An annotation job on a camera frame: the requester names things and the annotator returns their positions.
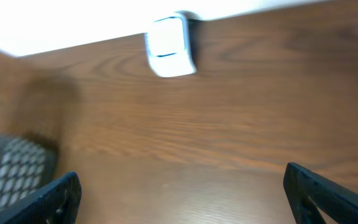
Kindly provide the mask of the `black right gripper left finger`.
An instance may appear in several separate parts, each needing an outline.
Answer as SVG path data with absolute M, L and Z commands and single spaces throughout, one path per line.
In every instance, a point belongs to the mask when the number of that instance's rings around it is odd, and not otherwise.
M 1 211 L 0 224 L 74 224 L 80 202 L 79 177 L 68 172 Z

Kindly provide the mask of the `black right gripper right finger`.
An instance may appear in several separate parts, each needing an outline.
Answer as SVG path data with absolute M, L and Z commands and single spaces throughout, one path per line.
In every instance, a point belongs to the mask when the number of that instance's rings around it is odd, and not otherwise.
M 358 223 L 358 194 L 297 164 L 287 164 L 283 188 L 297 224 L 324 223 L 323 211 L 337 223 Z

